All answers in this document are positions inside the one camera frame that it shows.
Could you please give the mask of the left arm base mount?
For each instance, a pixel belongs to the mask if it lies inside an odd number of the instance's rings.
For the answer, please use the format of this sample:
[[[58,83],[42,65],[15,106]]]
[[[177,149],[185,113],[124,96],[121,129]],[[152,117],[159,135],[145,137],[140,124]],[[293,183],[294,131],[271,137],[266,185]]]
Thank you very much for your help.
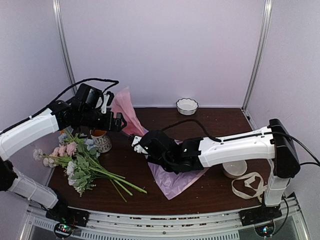
[[[90,213],[85,210],[68,208],[64,216],[58,216],[53,210],[47,210],[45,217],[55,220],[57,223],[53,227],[53,233],[59,239],[69,238],[79,227],[86,227]]]

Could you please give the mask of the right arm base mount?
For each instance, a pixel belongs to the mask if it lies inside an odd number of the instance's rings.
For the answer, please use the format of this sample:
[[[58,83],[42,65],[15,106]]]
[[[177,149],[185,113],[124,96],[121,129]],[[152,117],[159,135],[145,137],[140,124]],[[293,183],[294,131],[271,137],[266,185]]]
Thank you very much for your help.
[[[241,210],[239,218],[243,227],[253,226],[259,237],[268,238],[276,232],[275,219],[282,217],[279,207],[259,206]]]

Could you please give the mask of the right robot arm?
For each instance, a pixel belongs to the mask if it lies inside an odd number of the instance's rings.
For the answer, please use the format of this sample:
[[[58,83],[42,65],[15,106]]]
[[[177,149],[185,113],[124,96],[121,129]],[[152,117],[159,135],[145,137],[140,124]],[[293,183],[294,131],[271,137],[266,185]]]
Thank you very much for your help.
[[[256,210],[259,220],[268,220],[281,203],[290,179],[300,171],[300,162],[293,138],[279,119],[251,132],[236,135],[195,137],[177,143],[164,130],[151,130],[133,137],[135,152],[147,155],[147,160],[167,172],[200,171],[215,165],[237,161],[271,160],[271,173],[263,205]]]

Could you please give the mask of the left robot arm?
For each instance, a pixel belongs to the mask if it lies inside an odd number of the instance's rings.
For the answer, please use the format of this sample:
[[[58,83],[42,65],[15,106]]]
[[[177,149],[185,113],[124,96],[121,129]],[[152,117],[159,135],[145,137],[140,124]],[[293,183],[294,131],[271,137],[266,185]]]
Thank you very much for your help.
[[[0,190],[11,192],[52,209],[61,222],[72,218],[72,211],[49,187],[23,174],[10,162],[22,161],[23,154],[36,147],[48,148],[41,140],[48,140],[68,127],[88,127],[95,130],[120,132],[127,126],[122,113],[109,110],[114,95],[82,83],[76,95],[68,101],[53,100],[35,116],[29,116],[9,130],[0,133]]]

